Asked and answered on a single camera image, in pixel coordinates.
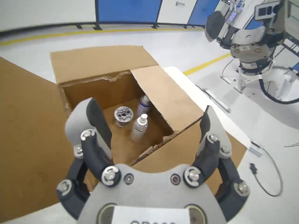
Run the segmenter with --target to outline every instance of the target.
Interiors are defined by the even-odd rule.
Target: spray can
[[[125,127],[133,118],[133,111],[126,106],[121,106],[114,111],[114,117],[116,120],[116,124],[119,127]]]
[[[143,113],[147,113],[150,109],[150,99],[147,95],[144,95],[140,98],[140,102],[137,108],[137,117],[141,116]]]
[[[131,139],[134,142],[140,142],[147,129],[147,114],[143,113],[135,120],[132,127]]]

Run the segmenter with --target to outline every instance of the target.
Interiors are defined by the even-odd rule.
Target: white table
[[[210,100],[197,86],[195,86],[182,72],[180,72],[176,67],[170,66],[164,68],[167,74],[174,79],[174,81],[190,96],[190,98],[202,109],[205,110],[207,105],[211,105],[225,130],[230,133],[233,137],[239,140],[247,148],[250,146],[250,139],[245,135],[245,133],[238,128],[238,126],[233,123],[227,115]],[[26,216],[17,218],[6,222],[7,224],[21,224],[21,223],[77,223],[63,208],[63,206],[58,203],[48,208],[36,211],[34,213],[28,214]]]

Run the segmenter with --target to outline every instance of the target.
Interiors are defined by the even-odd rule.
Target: open cardboard box
[[[74,159],[64,134],[67,115],[82,100],[94,97],[112,131],[113,161],[143,172],[163,172],[192,164],[199,146],[203,111],[140,46],[75,49],[51,54],[57,85],[0,59],[1,71],[1,206],[0,221],[58,202],[57,184]],[[114,110],[137,110],[146,94],[152,102],[144,140],[130,140],[133,121],[115,124]],[[232,159],[239,165],[246,147],[230,136]],[[90,190],[97,181],[88,173]],[[216,193],[219,172],[208,180]]]

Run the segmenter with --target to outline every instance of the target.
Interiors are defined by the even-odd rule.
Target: bolt
[[[209,141],[211,141],[211,143],[214,143],[214,142],[218,141],[218,138],[216,135],[212,134],[209,136]]]
[[[242,183],[238,184],[238,191],[242,194],[247,193],[249,191],[248,185],[243,181]]]
[[[189,210],[190,222],[193,224],[207,223],[206,214],[203,209],[197,205],[187,205],[185,209]]]
[[[92,130],[92,129],[87,129],[87,130],[85,130],[85,131],[83,131],[83,132],[81,133],[80,138],[81,138],[82,141],[85,141],[87,137],[89,137],[89,136],[94,136],[94,135],[95,135],[95,131],[94,131],[94,130]]]
[[[124,178],[124,181],[127,185],[130,185],[134,181],[134,176],[132,174],[127,174]]]
[[[71,188],[72,188],[72,181],[70,181],[69,179],[65,179],[58,184],[56,189],[61,192],[62,196],[65,196],[71,191]]]
[[[229,148],[227,148],[226,146],[223,146],[223,147],[221,148],[221,151],[222,151],[224,154],[228,154],[228,153],[230,153]]]
[[[83,153],[83,150],[82,150],[82,148],[81,148],[81,147],[78,147],[78,148],[77,148],[77,153],[78,153],[78,155],[80,155],[80,154],[82,154],[82,153]]]
[[[189,171],[188,177],[192,182],[198,181],[199,173],[197,173],[194,169],[192,169]]]
[[[103,224],[103,223],[112,223],[112,217],[114,214],[114,207],[116,204],[109,203],[106,204],[103,208],[100,209],[97,215],[97,221],[96,224]]]
[[[114,180],[115,178],[115,172],[113,171],[113,169],[109,169],[106,173],[105,173],[105,179],[110,181],[110,180]]]
[[[173,183],[175,186],[177,186],[180,182],[181,182],[181,179],[180,179],[180,176],[177,175],[177,174],[173,174],[171,175],[170,177],[170,181],[171,183]]]

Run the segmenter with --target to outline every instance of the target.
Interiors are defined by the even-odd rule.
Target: cable connector
[[[251,172],[256,175],[257,174],[257,168],[255,167],[254,163],[250,163],[250,170]]]

